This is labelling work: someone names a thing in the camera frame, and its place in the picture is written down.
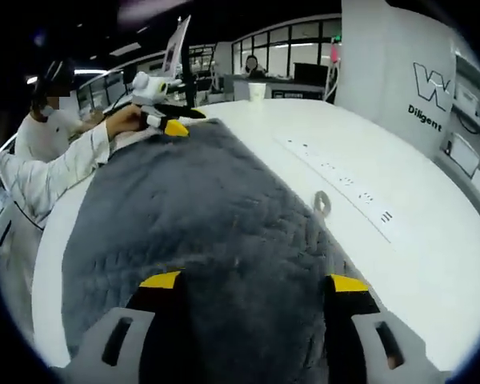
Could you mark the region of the person's left hand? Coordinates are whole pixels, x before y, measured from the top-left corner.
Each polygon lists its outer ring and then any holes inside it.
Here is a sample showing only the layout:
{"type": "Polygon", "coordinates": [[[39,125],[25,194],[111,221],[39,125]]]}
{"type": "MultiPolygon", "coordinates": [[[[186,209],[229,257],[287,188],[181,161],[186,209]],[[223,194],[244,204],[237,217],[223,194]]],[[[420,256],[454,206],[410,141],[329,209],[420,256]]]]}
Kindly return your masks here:
{"type": "Polygon", "coordinates": [[[135,132],[141,129],[142,110],[135,105],[124,106],[107,117],[106,132],[109,140],[125,132],[135,132]]]}

